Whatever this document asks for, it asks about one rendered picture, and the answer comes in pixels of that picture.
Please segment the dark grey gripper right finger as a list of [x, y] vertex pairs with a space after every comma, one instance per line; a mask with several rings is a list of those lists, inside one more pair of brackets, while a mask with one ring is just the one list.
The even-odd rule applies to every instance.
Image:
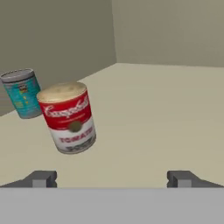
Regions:
[[218, 185], [197, 177], [190, 171], [168, 171], [168, 188], [223, 188]]

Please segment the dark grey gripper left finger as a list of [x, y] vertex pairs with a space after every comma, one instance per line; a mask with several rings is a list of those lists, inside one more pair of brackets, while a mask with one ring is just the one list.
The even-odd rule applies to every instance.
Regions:
[[24, 179], [20, 179], [3, 187], [18, 187], [18, 188], [56, 188], [57, 183], [56, 171], [34, 171]]

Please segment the red and white soup can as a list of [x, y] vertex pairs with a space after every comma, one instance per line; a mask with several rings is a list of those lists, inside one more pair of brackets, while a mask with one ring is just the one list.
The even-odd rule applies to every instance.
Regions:
[[37, 99], [58, 151], [76, 154], [94, 144], [95, 124], [84, 83], [53, 85], [41, 90]]

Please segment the teal can with grey lid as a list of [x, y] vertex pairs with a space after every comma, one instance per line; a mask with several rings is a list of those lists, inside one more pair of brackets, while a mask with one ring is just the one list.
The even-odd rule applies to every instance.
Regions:
[[42, 114], [37, 100], [40, 86], [32, 69], [4, 73], [0, 80], [20, 118], [30, 119]]

